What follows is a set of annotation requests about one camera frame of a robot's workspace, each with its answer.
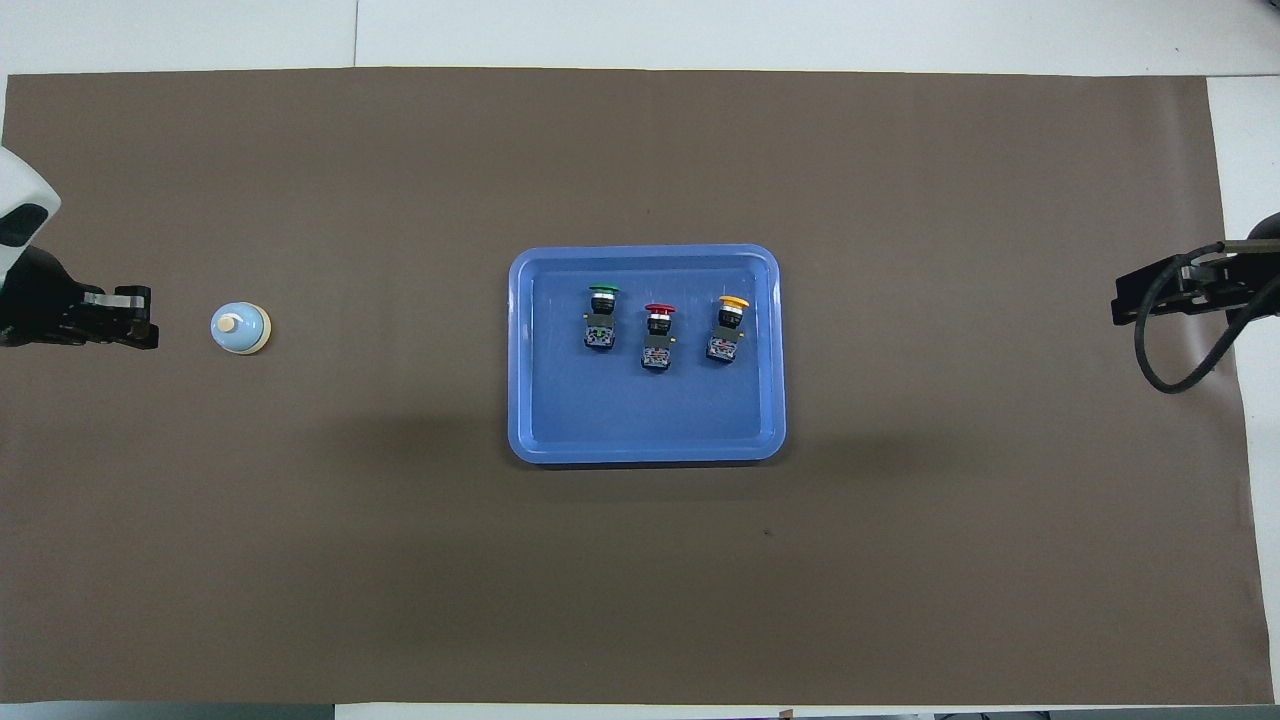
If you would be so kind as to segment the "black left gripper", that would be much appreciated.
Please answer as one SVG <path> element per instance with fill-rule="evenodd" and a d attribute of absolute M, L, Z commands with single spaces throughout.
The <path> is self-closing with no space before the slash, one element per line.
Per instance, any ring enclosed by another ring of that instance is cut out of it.
<path fill-rule="evenodd" d="M 63 327 L 64 315 L 100 287 L 74 281 L 50 252 L 29 246 L 5 274 L 1 292 L 1 346 L 83 346 L 86 336 Z M 118 286 L 100 295 L 100 305 L 128 316 L 100 332 L 104 345 L 156 348 L 159 328 L 150 323 L 152 291 L 147 286 Z"/>

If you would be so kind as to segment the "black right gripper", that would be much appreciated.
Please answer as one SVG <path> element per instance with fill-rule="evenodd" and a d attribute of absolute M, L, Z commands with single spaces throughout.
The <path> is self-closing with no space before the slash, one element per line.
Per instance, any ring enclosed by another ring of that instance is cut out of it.
<path fill-rule="evenodd" d="M 1190 296 L 1181 287 L 1181 272 L 1175 270 L 1156 290 L 1149 314 L 1185 313 L 1190 304 L 1199 311 L 1228 309 L 1231 323 L 1277 314 L 1279 213 L 1261 220 L 1244 240 L 1229 242 L 1226 255 L 1219 268 L 1190 269 Z M 1175 259 L 1157 260 L 1115 281 L 1115 325 L 1137 322 L 1146 295 Z"/>

